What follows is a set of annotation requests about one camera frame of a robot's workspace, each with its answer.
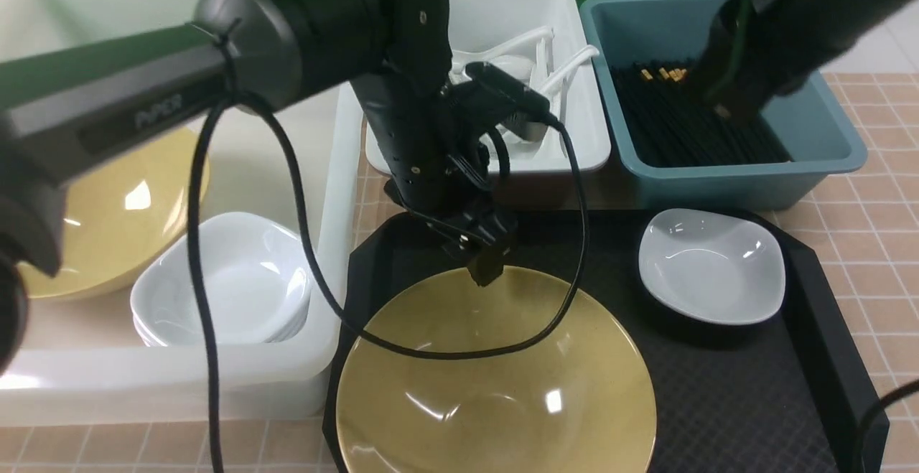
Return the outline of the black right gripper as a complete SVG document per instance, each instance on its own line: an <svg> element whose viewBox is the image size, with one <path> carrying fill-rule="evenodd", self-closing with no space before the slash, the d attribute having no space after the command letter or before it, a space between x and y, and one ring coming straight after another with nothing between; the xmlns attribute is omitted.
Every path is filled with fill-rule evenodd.
<svg viewBox="0 0 919 473"><path fill-rule="evenodd" d="M747 123L813 71L813 49L759 16L749 0L726 0L689 70L689 96L728 121Z"/></svg>

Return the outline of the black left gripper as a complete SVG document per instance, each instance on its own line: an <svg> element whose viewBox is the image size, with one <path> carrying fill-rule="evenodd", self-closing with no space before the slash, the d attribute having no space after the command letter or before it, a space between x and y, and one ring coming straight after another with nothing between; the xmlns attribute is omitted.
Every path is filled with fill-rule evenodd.
<svg viewBox="0 0 919 473"><path fill-rule="evenodd" d="M352 87L390 172L393 201L452 235L473 282L489 286L503 273L516 219L493 199L480 139L508 107L472 81L422 94L403 75L381 71Z"/></svg>

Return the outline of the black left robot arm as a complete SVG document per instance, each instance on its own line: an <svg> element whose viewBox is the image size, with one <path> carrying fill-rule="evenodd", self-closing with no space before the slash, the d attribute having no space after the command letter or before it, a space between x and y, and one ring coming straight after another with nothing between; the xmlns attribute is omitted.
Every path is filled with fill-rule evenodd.
<svg viewBox="0 0 919 473"><path fill-rule="evenodd" d="M449 80L449 0L198 0L187 24L2 64L2 366L19 351L27 294L17 265L55 276L65 194L77 178L201 113L192 159L188 246L209 372L216 342L203 292L197 225L203 158L223 113L262 117L305 198L292 145L275 113L351 84L382 149L387 194L454 241L470 276L503 272L516 221L493 201L487 152L510 104L480 82Z"/></svg>

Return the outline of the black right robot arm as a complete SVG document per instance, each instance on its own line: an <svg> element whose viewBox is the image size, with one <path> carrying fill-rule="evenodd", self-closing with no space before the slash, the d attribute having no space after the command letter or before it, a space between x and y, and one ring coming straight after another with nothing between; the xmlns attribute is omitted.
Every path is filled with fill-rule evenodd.
<svg viewBox="0 0 919 473"><path fill-rule="evenodd" d="M684 80L722 118L747 122L912 0L725 0Z"/></svg>

